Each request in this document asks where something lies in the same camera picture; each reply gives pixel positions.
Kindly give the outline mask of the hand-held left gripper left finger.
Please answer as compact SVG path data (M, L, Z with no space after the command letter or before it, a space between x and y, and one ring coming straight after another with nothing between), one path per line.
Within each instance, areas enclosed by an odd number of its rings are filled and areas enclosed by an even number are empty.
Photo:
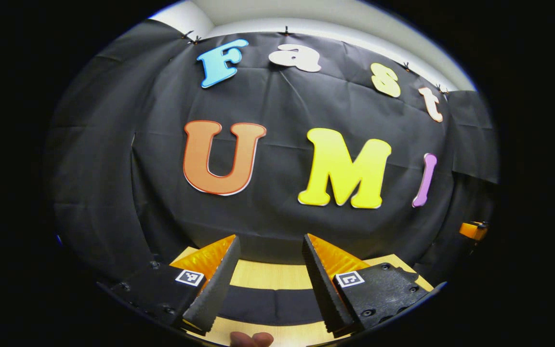
M152 262L110 291L162 325L205 335L223 307L240 253L238 236L230 235L168 265Z

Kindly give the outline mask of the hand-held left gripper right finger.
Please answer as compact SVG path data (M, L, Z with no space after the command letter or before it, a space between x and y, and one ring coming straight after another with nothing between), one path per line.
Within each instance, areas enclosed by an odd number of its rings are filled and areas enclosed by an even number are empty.
M378 329L436 294L420 275L388 261L370 265L311 234L302 254L326 329L335 337Z

